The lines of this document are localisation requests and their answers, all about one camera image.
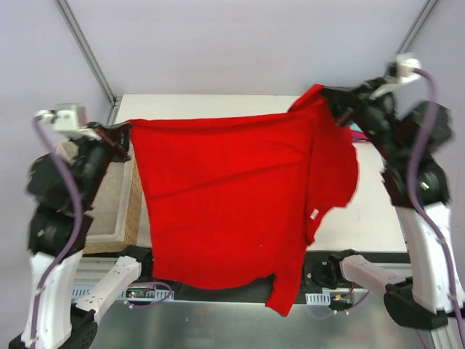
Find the storage box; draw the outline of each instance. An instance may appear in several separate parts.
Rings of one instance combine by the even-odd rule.
[[[77,154],[77,147],[64,141],[58,144],[57,153],[70,160]],[[87,212],[94,222],[87,234],[84,254],[120,252],[137,243],[142,186],[132,148],[129,153],[130,161],[109,165],[92,204],[94,208]]]

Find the white panel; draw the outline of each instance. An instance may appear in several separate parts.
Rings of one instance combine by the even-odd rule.
[[[465,1],[441,1],[412,47],[437,82],[438,101],[452,114],[456,138],[438,154],[453,196],[452,240],[458,274],[465,281]],[[417,82],[399,92],[405,110],[417,99],[427,99],[426,83]]]
[[[297,97],[241,95],[124,95],[117,122],[127,119],[193,119],[280,113]],[[311,250],[405,252],[394,207],[382,184],[381,157],[371,144],[357,145],[360,176],[352,202],[324,218]],[[150,246],[150,226],[142,206],[138,244]]]
[[[70,0],[116,94],[298,95],[382,75],[424,0]]]
[[[33,199],[28,168],[45,150],[37,110],[81,102],[103,121],[108,105],[52,0],[0,1],[0,345],[25,326],[31,272],[26,254]]]

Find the white table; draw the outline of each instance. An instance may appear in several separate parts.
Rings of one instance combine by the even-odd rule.
[[[295,96],[244,95],[124,95],[116,122],[127,119],[198,119],[281,113]],[[360,178],[346,209],[329,212],[309,250],[405,252],[394,208],[381,181],[382,160],[370,144],[357,144]],[[140,246],[150,246],[147,209],[142,210]]]

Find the red cloth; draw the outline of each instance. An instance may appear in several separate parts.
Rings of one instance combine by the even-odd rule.
[[[132,120],[156,278],[202,289],[275,275],[267,301],[287,316],[307,245],[355,192],[350,129],[315,85],[287,113]]]

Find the wicker basket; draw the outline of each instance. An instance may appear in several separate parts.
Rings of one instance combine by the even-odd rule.
[[[72,142],[61,142],[57,153],[70,160],[77,147]],[[130,154],[130,161],[110,164],[92,205],[94,209],[87,212],[94,222],[87,233],[84,254],[120,252],[137,243],[142,186],[132,148]]]

